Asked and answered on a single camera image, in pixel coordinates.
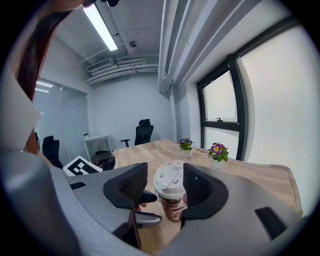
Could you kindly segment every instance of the window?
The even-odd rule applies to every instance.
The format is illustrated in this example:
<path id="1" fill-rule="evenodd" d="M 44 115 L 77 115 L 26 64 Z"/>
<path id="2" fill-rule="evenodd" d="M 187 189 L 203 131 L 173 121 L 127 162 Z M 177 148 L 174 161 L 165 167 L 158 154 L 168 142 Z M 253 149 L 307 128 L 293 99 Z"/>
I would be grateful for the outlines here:
<path id="1" fill-rule="evenodd" d="M 205 118 L 208 121 L 237 122 L 236 96 L 230 71 L 203 89 Z"/>
<path id="2" fill-rule="evenodd" d="M 240 69 L 248 65 L 247 56 L 250 56 L 251 51 L 298 24 L 293 16 L 276 23 L 234 54 L 226 56 L 226 60 L 197 84 L 202 148 L 208 149 L 212 143 L 221 142 L 228 146 L 231 158 L 243 161 L 247 147 L 251 149 L 252 146 L 255 146 L 249 141 L 249 103 Z M 266 55 L 269 59 L 273 58 L 271 53 L 266 53 Z M 237 58 L 242 56 L 244 57 L 243 64 L 240 60 L 237 61 Z M 261 69 L 272 70 L 275 66 L 268 63 L 268 67 L 264 67 L 266 63 L 262 59 L 260 59 L 259 67 L 255 63 L 256 61 L 251 62 L 253 71 L 250 72 L 260 81 L 262 76 L 255 72 L 255 69 L 260 69 L 261 73 Z M 269 88 L 264 87 L 264 90 L 265 94 L 261 94 L 261 97 L 272 93 Z"/>
<path id="3" fill-rule="evenodd" d="M 289 167 L 303 212 L 311 213 L 319 198 L 320 177 L 317 49 L 303 27 L 296 26 L 240 59 L 254 99 L 246 159 Z"/>

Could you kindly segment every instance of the hand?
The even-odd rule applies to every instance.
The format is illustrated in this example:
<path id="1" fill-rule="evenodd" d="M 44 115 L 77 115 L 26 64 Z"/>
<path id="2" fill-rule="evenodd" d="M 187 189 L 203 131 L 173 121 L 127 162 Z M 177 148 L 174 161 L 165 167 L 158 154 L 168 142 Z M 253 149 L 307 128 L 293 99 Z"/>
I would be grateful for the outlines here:
<path id="1" fill-rule="evenodd" d="M 138 211 L 138 212 L 141 212 L 141 207 L 140 207 L 140 206 L 142 206 L 143 208 L 145 208 L 145 207 L 147 207 L 147 204 L 146 204 L 145 202 L 143 202 L 143 203 L 137 205 L 136 207 L 134 207 L 134 209 L 135 209 L 136 211 Z"/>
<path id="2" fill-rule="evenodd" d="M 186 205 L 188 205 L 187 193 L 184 193 L 182 200 L 184 201 L 184 203 Z M 179 220 L 181 220 L 181 214 L 182 214 L 182 212 L 179 213 Z"/>

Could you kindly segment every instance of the ceiling light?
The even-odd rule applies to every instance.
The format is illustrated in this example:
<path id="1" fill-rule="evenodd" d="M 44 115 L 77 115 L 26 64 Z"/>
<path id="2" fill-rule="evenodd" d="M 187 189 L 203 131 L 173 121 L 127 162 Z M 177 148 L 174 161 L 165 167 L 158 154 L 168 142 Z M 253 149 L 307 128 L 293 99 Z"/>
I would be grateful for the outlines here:
<path id="1" fill-rule="evenodd" d="M 50 87 L 52 88 L 52 84 L 48 84 L 46 82 L 41 82 L 41 81 L 36 81 L 36 84 L 39 85 L 39 86 L 46 86 L 46 87 Z"/>
<path id="2" fill-rule="evenodd" d="M 102 38 L 108 49 L 110 51 L 118 49 L 112 35 L 106 27 L 105 22 L 103 21 L 100 13 L 98 12 L 96 5 L 93 4 L 88 8 L 83 8 L 83 11 L 91 21 L 96 31 L 99 33 L 100 37 Z"/>
<path id="3" fill-rule="evenodd" d="M 35 90 L 38 92 L 46 93 L 46 94 L 49 92 L 48 90 L 39 89 L 39 88 L 35 88 Z"/>

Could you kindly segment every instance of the white plastic lid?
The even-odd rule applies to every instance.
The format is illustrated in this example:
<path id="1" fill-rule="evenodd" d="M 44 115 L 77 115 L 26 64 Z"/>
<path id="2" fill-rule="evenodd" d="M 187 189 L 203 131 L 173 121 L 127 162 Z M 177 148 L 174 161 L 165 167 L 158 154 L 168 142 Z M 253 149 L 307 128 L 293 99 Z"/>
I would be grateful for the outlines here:
<path id="1" fill-rule="evenodd" d="M 167 199 L 182 198 L 184 189 L 184 161 L 174 160 L 162 164 L 155 172 L 153 186 L 161 197 Z"/>

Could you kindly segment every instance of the black window frame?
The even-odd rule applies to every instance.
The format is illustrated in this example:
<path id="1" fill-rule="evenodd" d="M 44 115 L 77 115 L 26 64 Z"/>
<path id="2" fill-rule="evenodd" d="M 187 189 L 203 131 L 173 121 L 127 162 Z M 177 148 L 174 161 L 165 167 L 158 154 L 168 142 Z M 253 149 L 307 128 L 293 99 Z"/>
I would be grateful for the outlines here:
<path id="1" fill-rule="evenodd" d="M 240 161 L 244 160 L 248 144 L 249 107 L 244 80 L 242 78 L 236 59 L 238 57 L 242 57 L 243 55 L 249 53 L 268 40 L 299 24 L 299 21 L 293 15 L 277 22 L 264 32 L 257 35 L 254 39 L 246 43 L 244 46 L 240 47 L 235 53 L 228 54 L 225 60 L 223 60 L 213 71 L 211 71 L 197 83 L 200 109 L 201 148 L 205 147 L 205 127 L 236 131 L 239 132 L 236 159 Z M 228 71 L 230 71 L 235 95 L 237 122 L 207 121 L 203 89 Z"/>

